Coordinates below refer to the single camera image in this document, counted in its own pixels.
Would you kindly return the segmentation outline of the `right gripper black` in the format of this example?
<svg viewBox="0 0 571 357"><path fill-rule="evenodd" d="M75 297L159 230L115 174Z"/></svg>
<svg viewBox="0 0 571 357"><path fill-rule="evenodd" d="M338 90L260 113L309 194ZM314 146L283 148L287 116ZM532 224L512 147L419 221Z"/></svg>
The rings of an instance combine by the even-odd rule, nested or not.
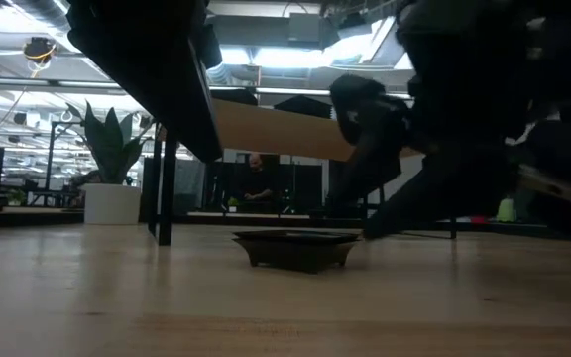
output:
<svg viewBox="0 0 571 357"><path fill-rule="evenodd" d="M379 239L423 223L494 215L500 202L528 193L528 214L571 238L571 123L543 120L520 144L486 122L464 123L419 98L388 96L370 78L343 75L329 88L341 135L353 148L363 129L405 129L403 149L423 156L422 169L369 218L363 237Z"/></svg>

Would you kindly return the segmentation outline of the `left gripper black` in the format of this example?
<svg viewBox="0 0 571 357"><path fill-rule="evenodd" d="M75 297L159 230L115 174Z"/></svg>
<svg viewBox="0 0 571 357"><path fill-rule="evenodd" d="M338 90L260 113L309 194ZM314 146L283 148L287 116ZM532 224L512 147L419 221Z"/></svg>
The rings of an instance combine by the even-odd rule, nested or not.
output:
<svg viewBox="0 0 571 357"><path fill-rule="evenodd" d="M68 39L203 162L222 157L196 53L205 0L71 0Z"/></svg>

